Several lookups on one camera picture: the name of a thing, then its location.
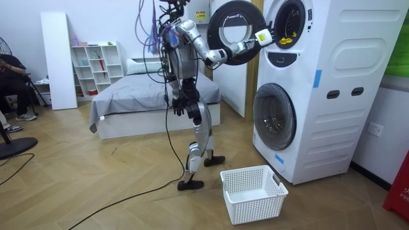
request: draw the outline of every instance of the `plastic basket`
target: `plastic basket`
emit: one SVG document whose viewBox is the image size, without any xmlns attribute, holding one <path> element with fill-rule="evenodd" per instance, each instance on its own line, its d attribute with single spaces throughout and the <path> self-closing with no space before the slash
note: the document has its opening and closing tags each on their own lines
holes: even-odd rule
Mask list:
<svg viewBox="0 0 409 230">
<path fill-rule="evenodd" d="M 280 215 L 288 190 L 267 165 L 222 171 L 223 196 L 232 224 Z"/>
</svg>

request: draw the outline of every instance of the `person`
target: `person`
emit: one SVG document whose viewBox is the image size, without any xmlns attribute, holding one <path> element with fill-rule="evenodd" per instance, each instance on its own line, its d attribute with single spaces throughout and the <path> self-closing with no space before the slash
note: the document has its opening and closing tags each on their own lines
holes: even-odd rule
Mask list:
<svg viewBox="0 0 409 230">
<path fill-rule="evenodd" d="M 6 130 L 6 132 L 9 132 L 9 133 L 18 132 L 23 129 L 23 127 L 21 126 L 10 125 L 9 123 L 7 123 L 7 120 L 4 117 L 2 112 L 0 112 L 0 122 L 3 125 L 4 130 Z"/>
<path fill-rule="evenodd" d="M 27 111 L 30 105 L 30 91 L 23 81 L 26 67 L 14 56 L 0 54 L 0 93 L 17 95 L 16 121 L 32 121 L 37 117 Z"/>
</svg>

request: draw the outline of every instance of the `power outlet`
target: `power outlet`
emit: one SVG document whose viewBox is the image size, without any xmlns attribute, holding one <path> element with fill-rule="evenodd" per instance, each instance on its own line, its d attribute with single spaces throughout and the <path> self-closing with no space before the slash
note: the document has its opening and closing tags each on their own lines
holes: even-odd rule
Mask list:
<svg viewBox="0 0 409 230">
<path fill-rule="evenodd" d="M 372 123 L 372 122 L 369 122 L 368 128 L 366 129 L 367 132 L 377 137 L 381 136 L 382 130 L 383 130 L 383 126 Z"/>
</svg>

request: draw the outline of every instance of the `herringbone floor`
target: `herringbone floor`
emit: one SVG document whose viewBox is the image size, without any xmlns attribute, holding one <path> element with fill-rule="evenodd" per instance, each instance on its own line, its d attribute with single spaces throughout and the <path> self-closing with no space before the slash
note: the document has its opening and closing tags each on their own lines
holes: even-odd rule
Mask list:
<svg viewBox="0 0 409 230">
<path fill-rule="evenodd" d="M 159 187 L 179 177 L 181 169 L 165 133 L 101 141 L 88 130 L 89 104 L 79 109 L 41 109 L 38 120 L 19 123 L 12 138 L 36 137 L 36 156 L 12 180 L 0 186 L 0 229 L 66 230 L 95 210 Z M 196 179 L 205 188 L 179 192 L 165 189 L 113 206 L 76 229 L 409 229 L 409 224 L 382 209 L 386 191 L 354 170 L 298 186 L 286 183 L 289 195 L 279 217 L 232 226 L 224 204 L 220 171 L 266 164 L 254 149 L 252 123 L 222 104 L 222 125 L 213 129 L 225 165 L 202 167 Z M 182 159 L 191 130 L 171 132 Z M 0 168 L 0 181 L 25 157 Z"/>
</svg>

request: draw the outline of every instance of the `sneaker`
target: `sneaker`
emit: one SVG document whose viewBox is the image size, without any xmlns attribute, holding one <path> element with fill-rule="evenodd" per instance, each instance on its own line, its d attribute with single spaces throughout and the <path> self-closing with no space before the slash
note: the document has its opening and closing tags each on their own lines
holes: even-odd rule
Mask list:
<svg viewBox="0 0 409 230">
<path fill-rule="evenodd" d="M 21 127 L 21 126 L 11 125 L 11 126 L 9 126 L 8 128 L 6 128 L 5 130 L 6 130 L 6 132 L 8 132 L 8 133 L 12 133 L 12 132 L 18 132 L 18 131 L 20 131 L 20 130 L 22 130 L 22 129 L 23 129 L 23 127 Z"/>
<path fill-rule="evenodd" d="M 15 118 L 16 121 L 32 121 L 34 119 L 37 119 L 37 117 L 30 114 L 23 114 Z"/>
</svg>

